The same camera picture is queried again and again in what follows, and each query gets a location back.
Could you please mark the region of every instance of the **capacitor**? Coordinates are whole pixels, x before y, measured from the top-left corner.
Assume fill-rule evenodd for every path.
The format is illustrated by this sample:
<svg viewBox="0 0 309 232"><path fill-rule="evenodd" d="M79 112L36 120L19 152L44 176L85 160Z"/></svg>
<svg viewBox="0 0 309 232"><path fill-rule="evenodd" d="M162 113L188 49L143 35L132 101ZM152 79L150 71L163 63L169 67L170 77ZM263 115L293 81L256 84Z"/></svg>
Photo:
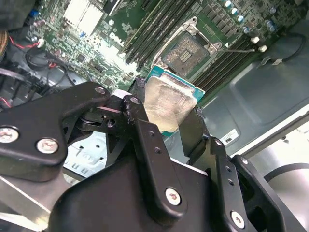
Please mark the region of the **capacitor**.
<svg viewBox="0 0 309 232"><path fill-rule="evenodd" d="M274 25L274 23L271 21L271 20L266 20L265 21L265 25L266 25L266 27L271 27L271 26L273 26Z"/></svg>
<svg viewBox="0 0 309 232"><path fill-rule="evenodd" d="M239 16L237 17L237 22L242 23L244 19L245 19L244 16L239 15Z"/></svg>
<svg viewBox="0 0 309 232"><path fill-rule="evenodd" d="M276 11L277 11L276 7L271 7L269 13L273 15Z"/></svg>
<svg viewBox="0 0 309 232"><path fill-rule="evenodd" d="M270 32L275 32L276 31L276 26L275 25L272 25L271 27L268 28L268 30Z"/></svg>
<svg viewBox="0 0 309 232"><path fill-rule="evenodd" d="M237 13L238 13L237 8L233 8L233 9L231 10L231 14L232 14L232 15L237 15Z"/></svg>
<svg viewBox="0 0 309 232"><path fill-rule="evenodd" d="M250 32L250 28L248 27L243 27L242 30L243 30L243 33L245 34L248 34Z"/></svg>
<svg viewBox="0 0 309 232"><path fill-rule="evenodd" d="M43 19L43 20L39 20L39 21L36 21L33 23L33 26L36 27L36 28L40 28L42 26L44 26L46 24L46 21Z"/></svg>
<svg viewBox="0 0 309 232"><path fill-rule="evenodd" d="M232 6L232 2L231 2L231 1L226 1L226 2L224 3L224 6L225 6L226 8L229 8L229 7Z"/></svg>

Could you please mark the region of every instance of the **green circuit board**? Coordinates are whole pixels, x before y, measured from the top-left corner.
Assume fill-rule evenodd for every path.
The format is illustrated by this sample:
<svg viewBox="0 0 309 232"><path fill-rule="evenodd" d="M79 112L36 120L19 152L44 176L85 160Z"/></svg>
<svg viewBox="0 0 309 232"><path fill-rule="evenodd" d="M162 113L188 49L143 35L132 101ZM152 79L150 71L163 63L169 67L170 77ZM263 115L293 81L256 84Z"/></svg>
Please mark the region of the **green circuit board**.
<svg viewBox="0 0 309 232"><path fill-rule="evenodd" d="M36 19L45 20L46 24L32 27L28 37L44 38L50 53L83 67L110 90L127 90L135 76L146 76L158 50L184 22L194 17L197 35L182 32L161 54L169 70L191 83L205 78L202 74L217 65L216 61L223 55L224 52L218 51L210 54L207 49L211 44L219 43L219 50L225 50L245 33L255 33L261 46L270 47L282 30L297 23L307 12L304 7L295 7L283 0L120 0L111 13L104 8L105 0L79 0L88 12L81 13L77 26L71 22L74 20L71 1L78 2L46 0ZM93 14L98 16L97 21L85 19L90 9L95 9ZM87 29L87 23L89 27L95 24L91 33L84 33L82 29ZM177 53L189 49L184 45L185 39L196 46L196 53ZM179 60L170 59L173 54L184 63L188 60L190 63L181 66Z"/></svg>

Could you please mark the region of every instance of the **screw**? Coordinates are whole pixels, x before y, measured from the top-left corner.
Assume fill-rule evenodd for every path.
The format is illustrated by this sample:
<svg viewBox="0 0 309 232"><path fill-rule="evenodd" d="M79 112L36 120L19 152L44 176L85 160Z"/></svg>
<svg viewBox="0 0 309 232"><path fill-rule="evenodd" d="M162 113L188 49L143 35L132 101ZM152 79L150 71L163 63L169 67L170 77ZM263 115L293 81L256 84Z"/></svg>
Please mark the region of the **screw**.
<svg viewBox="0 0 309 232"><path fill-rule="evenodd" d="M245 228L245 221L239 213L237 213L236 211L231 211L231 218L235 225L237 225L239 228Z"/></svg>
<svg viewBox="0 0 309 232"><path fill-rule="evenodd" d="M172 205L179 205L181 198L179 193L172 189L172 188L168 188L165 190L165 196L167 198L167 200L169 201L169 203L171 203Z"/></svg>
<svg viewBox="0 0 309 232"><path fill-rule="evenodd" d="M140 101L137 98L131 97L130 100L131 100L131 102L133 102L136 105L140 104Z"/></svg>
<svg viewBox="0 0 309 232"><path fill-rule="evenodd" d="M104 94L105 93L105 90L102 87L100 87L100 86L96 87L95 91L100 93L100 94Z"/></svg>
<svg viewBox="0 0 309 232"><path fill-rule="evenodd" d="M275 7L270 8L269 13L271 13L272 15L277 11L277 9Z"/></svg>
<svg viewBox="0 0 309 232"><path fill-rule="evenodd" d="M216 141L217 145L222 146L222 143L221 143L221 141L219 139L215 139L215 141Z"/></svg>
<svg viewBox="0 0 309 232"><path fill-rule="evenodd" d="M11 143L18 139L19 133L13 128L0 128L0 143Z"/></svg>
<svg viewBox="0 0 309 232"><path fill-rule="evenodd" d="M241 157L240 159L244 164L248 164L248 161L245 158Z"/></svg>
<svg viewBox="0 0 309 232"><path fill-rule="evenodd" d="M37 143L37 149L44 154L53 154L58 150L58 143L53 139L41 139Z"/></svg>

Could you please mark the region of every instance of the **mounting hole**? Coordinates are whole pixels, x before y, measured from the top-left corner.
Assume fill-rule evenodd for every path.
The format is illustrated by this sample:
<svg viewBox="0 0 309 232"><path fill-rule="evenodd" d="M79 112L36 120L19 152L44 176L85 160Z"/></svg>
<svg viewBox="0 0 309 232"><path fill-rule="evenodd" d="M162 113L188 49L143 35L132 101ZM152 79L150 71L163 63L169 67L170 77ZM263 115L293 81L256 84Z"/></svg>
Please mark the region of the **mounting hole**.
<svg viewBox="0 0 309 232"><path fill-rule="evenodd" d="M115 125L115 123L116 123L116 121L115 121L114 119L108 119L108 120L106 121L106 126L107 126L108 128L112 128L112 127Z"/></svg>
<svg viewBox="0 0 309 232"><path fill-rule="evenodd" d="M151 136L151 137L154 137L154 135L155 135L155 133L153 132L153 131L149 131L149 135Z"/></svg>
<svg viewBox="0 0 309 232"><path fill-rule="evenodd" d="M234 182L231 179L229 179L228 182L231 186L234 186Z"/></svg>
<svg viewBox="0 0 309 232"><path fill-rule="evenodd" d="M154 150L155 153L161 154L161 149L159 147L155 147Z"/></svg>
<svg viewBox="0 0 309 232"><path fill-rule="evenodd" d="M229 172L232 172L229 166L225 166L225 169L227 169Z"/></svg>

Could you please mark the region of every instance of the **gray metal panel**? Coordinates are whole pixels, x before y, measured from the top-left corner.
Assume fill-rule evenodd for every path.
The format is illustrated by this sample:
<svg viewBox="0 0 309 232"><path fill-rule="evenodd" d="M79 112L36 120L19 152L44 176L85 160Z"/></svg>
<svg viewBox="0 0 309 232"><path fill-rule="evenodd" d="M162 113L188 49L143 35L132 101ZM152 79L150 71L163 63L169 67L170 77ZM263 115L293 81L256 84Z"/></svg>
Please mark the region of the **gray metal panel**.
<svg viewBox="0 0 309 232"><path fill-rule="evenodd" d="M308 21L292 31L309 36ZM267 56L284 58L300 45L298 38L281 38ZM232 129L239 137L229 143L233 154L309 103L309 44L301 54L278 66L267 64L257 68L251 64L203 109L212 135L222 138Z"/></svg>

